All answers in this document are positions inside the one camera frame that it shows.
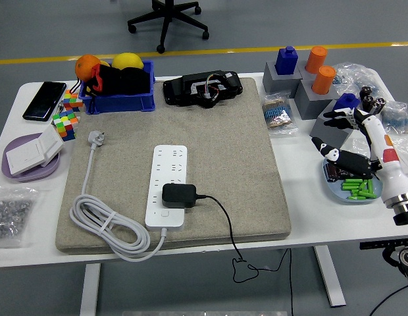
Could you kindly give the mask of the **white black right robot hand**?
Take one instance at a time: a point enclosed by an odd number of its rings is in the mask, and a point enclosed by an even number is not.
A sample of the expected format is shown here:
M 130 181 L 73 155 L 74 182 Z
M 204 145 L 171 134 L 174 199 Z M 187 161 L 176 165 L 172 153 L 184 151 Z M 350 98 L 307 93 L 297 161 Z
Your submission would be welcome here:
M 377 176 L 383 184 L 382 201 L 388 208 L 397 198 L 408 196 L 408 176 L 403 172 L 397 151 L 379 118 L 357 108 L 330 111 L 323 117 L 329 119 L 325 122 L 327 126 L 360 130 L 370 148 L 370 157 L 366 157 L 337 149 L 313 137 L 312 142 L 328 162 L 361 178 Z

